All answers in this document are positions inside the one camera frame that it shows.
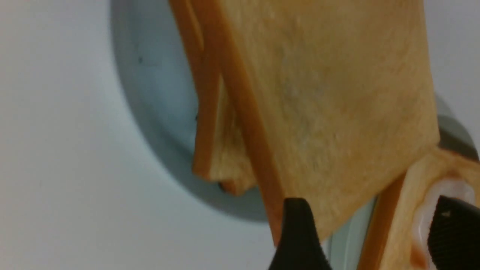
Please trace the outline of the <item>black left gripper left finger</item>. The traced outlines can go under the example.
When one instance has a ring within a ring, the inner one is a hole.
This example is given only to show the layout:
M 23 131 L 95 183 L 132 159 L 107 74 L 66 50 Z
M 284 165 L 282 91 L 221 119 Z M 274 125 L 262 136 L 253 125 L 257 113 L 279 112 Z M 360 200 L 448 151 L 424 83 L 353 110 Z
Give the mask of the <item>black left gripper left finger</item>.
M 283 201 L 281 238 L 270 270 L 330 270 L 310 205 L 304 198 Z

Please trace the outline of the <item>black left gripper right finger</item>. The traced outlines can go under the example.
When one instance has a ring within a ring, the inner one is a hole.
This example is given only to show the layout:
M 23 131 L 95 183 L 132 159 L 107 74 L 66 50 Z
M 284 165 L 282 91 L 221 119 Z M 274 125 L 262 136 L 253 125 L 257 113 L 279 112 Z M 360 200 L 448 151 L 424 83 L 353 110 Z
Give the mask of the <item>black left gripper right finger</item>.
M 438 270 L 480 268 L 480 210 L 457 198 L 441 195 L 427 238 Z

